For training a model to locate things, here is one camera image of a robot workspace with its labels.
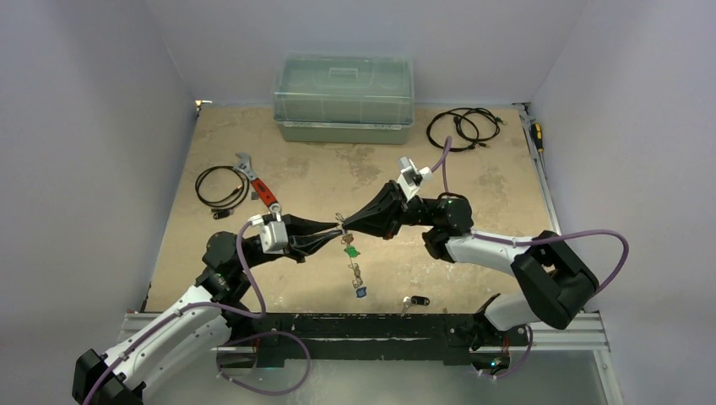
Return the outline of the green tagged key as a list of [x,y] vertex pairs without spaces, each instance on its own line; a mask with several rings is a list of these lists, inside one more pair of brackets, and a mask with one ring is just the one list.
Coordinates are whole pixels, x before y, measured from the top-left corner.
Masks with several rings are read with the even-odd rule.
[[344,248],[344,252],[350,257],[350,258],[356,258],[361,253],[354,247],[354,246],[346,246]]

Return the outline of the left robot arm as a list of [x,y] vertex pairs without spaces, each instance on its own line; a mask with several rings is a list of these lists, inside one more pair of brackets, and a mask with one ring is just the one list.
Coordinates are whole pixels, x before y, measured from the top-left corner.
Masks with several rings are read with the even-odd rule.
[[240,345],[252,321],[268,315],[252,269],[287,257],[302,263],[342,234],[336,222],[290,214],[251,217],[237,233],[213,234],[204,270],[183,295],[149,325],[75,364],[72,396],[79,404],[140,404],[180,365],[223,343]]

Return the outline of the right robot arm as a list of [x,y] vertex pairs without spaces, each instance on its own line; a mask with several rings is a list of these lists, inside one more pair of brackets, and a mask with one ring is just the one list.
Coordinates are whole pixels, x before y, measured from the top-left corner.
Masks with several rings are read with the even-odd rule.
[[443,193],[437,198],[407,198],[396,181],[389,181],[343,222],[345,230],[384,240],[392,239],[402,226],[417,225],[427,227],[422,239],[434,259],[488,267],[517,280],[518,292],[499,294],[477,311],[474,331],[484,343],[538,321],[563,330],[599,288],[589,267],[551,231],[509,239],[474,229],[465,197]]

